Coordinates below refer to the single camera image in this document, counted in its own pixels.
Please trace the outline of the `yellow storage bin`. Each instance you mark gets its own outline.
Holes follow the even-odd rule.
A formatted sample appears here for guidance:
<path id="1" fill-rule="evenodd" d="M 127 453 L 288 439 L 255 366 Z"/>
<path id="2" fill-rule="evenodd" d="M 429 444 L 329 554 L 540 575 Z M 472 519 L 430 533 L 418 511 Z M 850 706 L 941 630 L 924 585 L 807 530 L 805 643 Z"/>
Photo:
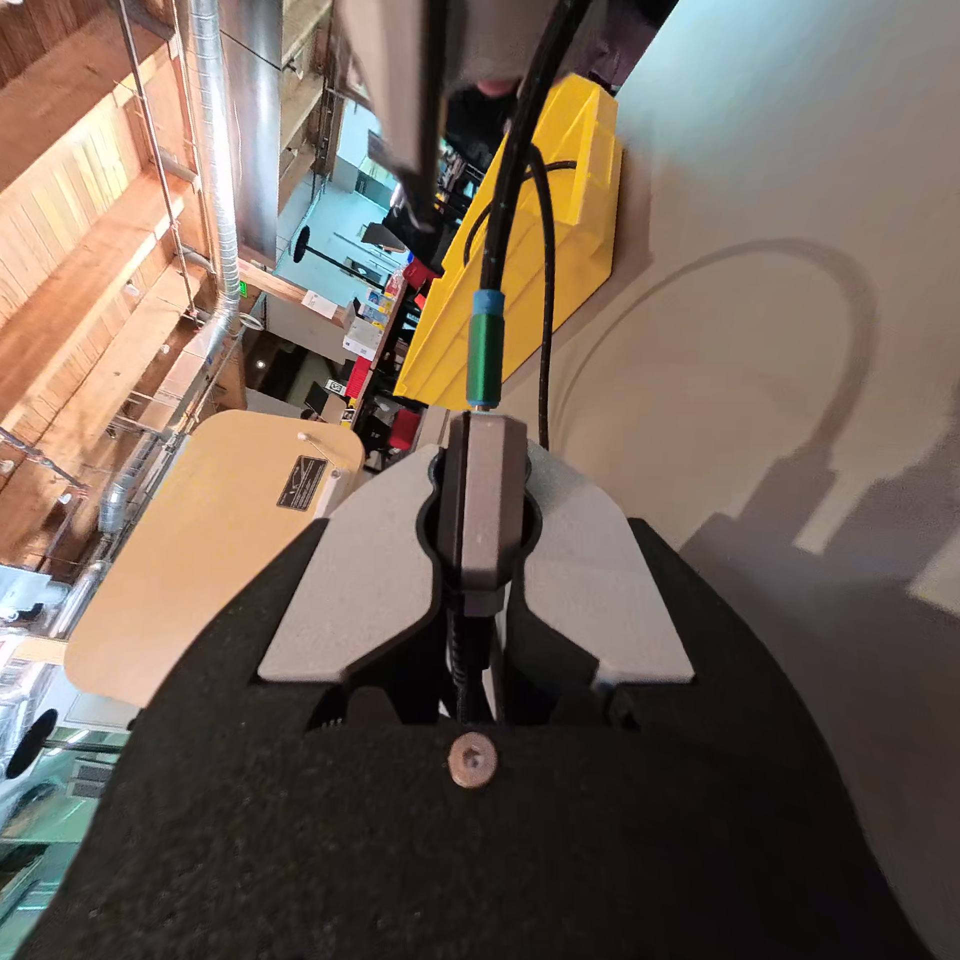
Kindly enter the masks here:
<path id="1" fill-rule="evenodd" d="M 622 162 L 617 116 L 618 102 L 611 94 L 587 78 L 571 75 L 551 89 L 536 125 L 533 142 L 544 162 L 575 164 L 548 174 L 557 241 L 554 330 L 607 281 L 613 268 Z M 467 408 L 469 325 L 486 225 L 473 235 L 468 262 L 464 255 L 479 214 L 494 198 L 503 153 L 500 146 L 441 261 L 442 274 L 427 294 L 393 390 L 396 397 L 453 411 Z M 503 275 L 503 380 L 542 344 L 544 263 L 536 188 L 526 182 Z"/>

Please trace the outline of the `grey HDMI adapter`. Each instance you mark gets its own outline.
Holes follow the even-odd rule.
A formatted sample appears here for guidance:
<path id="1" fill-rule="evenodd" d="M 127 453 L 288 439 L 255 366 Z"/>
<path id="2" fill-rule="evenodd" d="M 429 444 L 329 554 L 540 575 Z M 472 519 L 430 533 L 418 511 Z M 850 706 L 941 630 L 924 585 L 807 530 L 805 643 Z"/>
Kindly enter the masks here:
<path id="1" fill-rule="evenodd" d="M 527 460 L 521 421 L 476 411 L 451 421 L 437 552 L 454 715 L 466 725 L 494 720 L 483 675 L 490 667 L 496 617 L 521 554 Z"/>

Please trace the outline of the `silver ventilation duct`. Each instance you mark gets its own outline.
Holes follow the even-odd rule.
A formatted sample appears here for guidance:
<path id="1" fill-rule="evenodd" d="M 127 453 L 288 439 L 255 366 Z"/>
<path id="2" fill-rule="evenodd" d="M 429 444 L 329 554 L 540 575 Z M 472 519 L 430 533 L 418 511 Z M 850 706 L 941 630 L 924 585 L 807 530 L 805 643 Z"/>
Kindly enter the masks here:
<path id="1" fill-rule="evenodd" d="M 147 102 L 139 71 L 139 59 L 134 42 L 126 2 L 115 2 L 126 52 L 133 68 L 137 96 L 142 102 L 147 119 L 151 149 L 163 173 L 159 145 L 154 134 L 149 103 Z M 194 71 L 193 85 L 188 93 L 188 104 L 198 120 L 194 143 L 198 151 L 198 176 L 201 198 L 210 222 L 212 271 L 217 282 L 217 297 L 212 314 L 201 328 L 208 333 L 207 351 L 203 364 L 210 365 L 218 357 L 219 366 L 208 371 L 205 391 L 194 398 L 187 408 L 186 420 L 174 431 L 179 437 L 196 420 L 220 375 L 233 359 L 238 337 L 231 337 L 239 319 L 239 257 L 234 206 L 234 169 L 229 132 L 229 98 L 226 69 L 220 30 L 219 2 L 200 1 L 188 4 L 188 66 Z M 148 438 L 130 455 L 126 464 L 104 491 L 99 512 L 99 532 L 106 537 L 117 537 L 125 526 L 129 497 L 135 481 L 155 446 L 156 438 Z"/>

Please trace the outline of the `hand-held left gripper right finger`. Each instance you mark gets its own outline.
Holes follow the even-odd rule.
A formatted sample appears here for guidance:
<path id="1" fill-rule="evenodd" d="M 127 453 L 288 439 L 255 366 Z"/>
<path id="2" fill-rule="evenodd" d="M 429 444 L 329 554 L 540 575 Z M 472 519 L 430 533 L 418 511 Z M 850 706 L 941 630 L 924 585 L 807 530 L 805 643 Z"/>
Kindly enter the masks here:
<path id="1" fill-rule="evenodd" d="M 604 714 L 615 691 L 685 686 L 694 667 L 627 516 L 588 477 L 529 443 L 529 537 L 510 584 L 502 708 L 547 724 Z"/>

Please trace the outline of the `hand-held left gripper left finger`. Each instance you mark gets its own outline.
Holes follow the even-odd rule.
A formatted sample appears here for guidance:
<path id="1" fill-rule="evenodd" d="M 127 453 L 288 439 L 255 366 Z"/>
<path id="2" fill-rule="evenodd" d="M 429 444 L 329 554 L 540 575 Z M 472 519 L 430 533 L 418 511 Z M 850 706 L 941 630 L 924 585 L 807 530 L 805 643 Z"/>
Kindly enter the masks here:
<path id="1" fill-rule="evenodd" d="M 382 690 L 402 724 L 435 724 L 450 697 L 447 615 L 431 545 L 441 448 L 430 443 L 333 511 L 258 667 L 349 702 Z"/>

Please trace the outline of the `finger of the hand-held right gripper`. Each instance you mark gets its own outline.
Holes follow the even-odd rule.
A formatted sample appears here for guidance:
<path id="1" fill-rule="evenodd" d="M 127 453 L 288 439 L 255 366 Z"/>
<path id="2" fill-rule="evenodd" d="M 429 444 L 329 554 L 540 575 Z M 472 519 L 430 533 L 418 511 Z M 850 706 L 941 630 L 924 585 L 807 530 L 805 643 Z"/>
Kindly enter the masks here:
<path id="1" fill-rule="evenodd" d="M 402 186 L 415 226 L 432 232 L 445 122 L 445 3 L 345 1 L 340 11 L 381 129 L 371 154 Z"/>
<path id="2" fill-rule="evenodd" d="M 446 93 L 514 91 L 555 6 L 552 1 L 446 2 Z"/>

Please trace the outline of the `wooden laptop stand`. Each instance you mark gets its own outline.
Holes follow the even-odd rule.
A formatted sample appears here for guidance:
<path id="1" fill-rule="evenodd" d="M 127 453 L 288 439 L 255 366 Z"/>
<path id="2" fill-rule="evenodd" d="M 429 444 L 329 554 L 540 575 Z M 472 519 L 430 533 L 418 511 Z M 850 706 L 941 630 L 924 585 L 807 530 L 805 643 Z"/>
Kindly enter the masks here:
<path id="1" fill-rule="evenodd" d="M 143 708 L 258 573 L 356 486 L 349 427 L 226 411 L 186 439 L 67 642 L 82 693 Z"/>

